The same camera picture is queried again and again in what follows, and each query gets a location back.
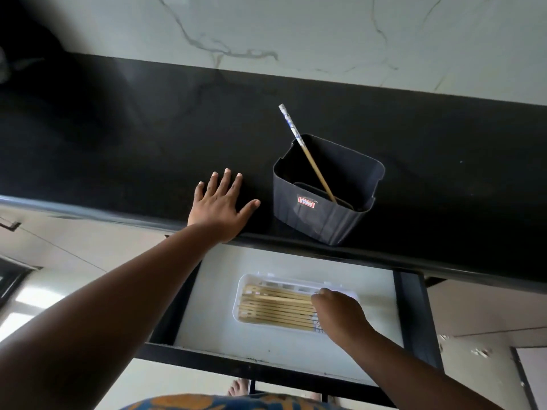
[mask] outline hand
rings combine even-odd
[[[321,328],[345,351],[362,337],[376,333],[359,302],[350,296],[323,288],[311,296],[311,303],[317,310]]]
[[[260,206],[259,200],[252,200],[236,212],[236,200],[239,195],[243,176],[238,173],[234,183],[230,185],[230,170],[224,171],[221,184],[217,188],[218,174],[211,175],[207,191],[203,195],[203,181],[196,187],[194,204],[188,216],[188,226],[193,224],[210,224],[218,227],[219,240],[227,242],[237,236],[250,216]]]

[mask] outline orange and blue fabric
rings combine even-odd
[[[248,396],[180,394],[155,397],[123,410],[338,410],[340,407],[302,397],[260,393]]]

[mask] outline black countertop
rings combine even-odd
[[[302,133],[386,166],[339,253],[544,288],[543,106],[62,55],[0,87],[0,194],[184,222],[197,183],[229,167],[239,204],[263,202],[243,239],[334,253],[272,215],[272,166],[293,139],[280,103]]]

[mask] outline open drawer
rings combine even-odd
[[[355,292],[377,331],[442,368],[420,275],[232,245],[205,256],[137,357],[393,406],[326,334],[234,319],[238,283],[249,274]]]

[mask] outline white plastic tray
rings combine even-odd
[[[246,325],[255,325],[255,326],[266,326],[268,328],[277,328],[284,331],[296,331],[296,332],[305,332],[305,333],[324,333],[321,327],[316,329],[316,331],[305,331],[305,330],[299,330],[294,328],[286,328],[283,326],[276,326],[276,325],[269,325],[269,324],[258,324],[258,323],[248,323],[241,321],[238,318],[238,310],[239,305],[241,301],[241,295],[244,293],[244,289],[247,285],[257,285],[257,286],[265,286],[270,288],[280,288],[285,290],[290,290],[292,292],[295,292],[297,294],[303,294],[303,295],[313,295],[319,292],[321,288],[327,288],[332,291],[338,291],[342,292],[343,294],[347,296],[351,296],[353,299],[355,299],[357,302],[359,302],[359,298],[357,294],[353,291],[349,291],[346,289],[343,289],[341,286],[335,286],[330,282],[323,282],[323,283],[317,283],[317,282],[308,282],[305,280],[296,280],[296,279],[287,279],[287,278],[276,278],[273,274],[260,274],[260,272],[256,274],[247,273],[243,275],[239,283],[237,284],[237,293],[236,293],[236,300],[234,302],[234,307],[232,309],[232,315],[236,321],[242,324]]]

